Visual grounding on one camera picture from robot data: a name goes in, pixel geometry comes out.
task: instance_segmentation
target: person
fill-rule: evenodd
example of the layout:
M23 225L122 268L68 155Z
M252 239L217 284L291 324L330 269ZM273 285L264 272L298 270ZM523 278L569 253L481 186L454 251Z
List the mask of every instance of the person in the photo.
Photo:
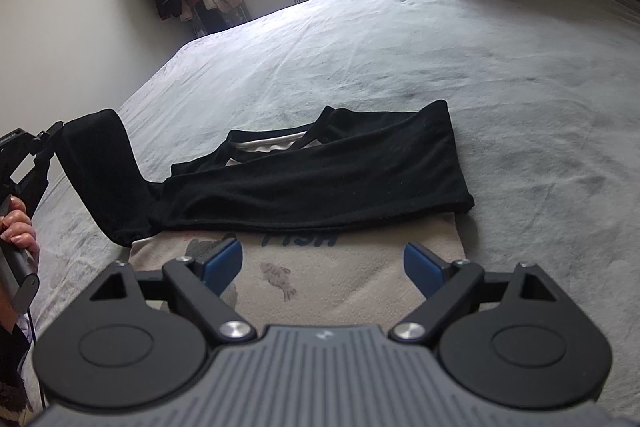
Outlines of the person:
M0 216L0 239L18 248L26 248L38 269L40 247L24 203L11 197L10 211ZM18 325L21 316L14 311L8 295L0 285L0 425L20 425L29 406L20 367L30 346L30 339Z

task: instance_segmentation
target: silver screw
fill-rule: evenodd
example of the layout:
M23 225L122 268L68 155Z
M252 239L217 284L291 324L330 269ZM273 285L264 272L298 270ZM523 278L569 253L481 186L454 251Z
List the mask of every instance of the silver screw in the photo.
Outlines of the silver screw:
M415 322L403 322L394 327L394 334L406 341L414 341L424 336L424 326Z
M228 339L242 339L251 331L251 326L242 321L229 321L220 326L220 333Z

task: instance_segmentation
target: bed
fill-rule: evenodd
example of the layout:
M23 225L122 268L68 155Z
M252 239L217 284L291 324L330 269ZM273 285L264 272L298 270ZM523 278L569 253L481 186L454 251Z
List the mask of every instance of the bed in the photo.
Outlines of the bed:
M160 181L232 128L447 100L476 199L456 217L466 255L540 263L612 344L601 404L640 417L639 71L640 15L613 0L312 0L187 44L118 113ZM65 177L35 222L42 331L128 253Z

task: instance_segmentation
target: gray ribbed panel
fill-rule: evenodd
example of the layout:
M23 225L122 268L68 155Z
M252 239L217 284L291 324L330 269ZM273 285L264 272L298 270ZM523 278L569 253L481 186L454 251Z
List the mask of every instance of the gray ribbed panel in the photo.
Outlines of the gray ribbed panel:
M423 347L378 327L272 327L222 349L181 397L147 412L91 417L54 407L36 427L604 427L594 404L507 411L457 386Z

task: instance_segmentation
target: hand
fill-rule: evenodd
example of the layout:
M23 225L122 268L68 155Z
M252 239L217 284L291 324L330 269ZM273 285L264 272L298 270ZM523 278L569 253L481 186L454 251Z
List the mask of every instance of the hand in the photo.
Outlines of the hand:
M12 243L17 248L26 248L33 257L31 267L37 271L40 246L36 242L36 231L33 229L31 219L26 214L24 203L11 196L9 210L6 216L0 216L0 231L2 231L0 239ZM0 326L9 332L13 331L17 317L8 295L0 286Z

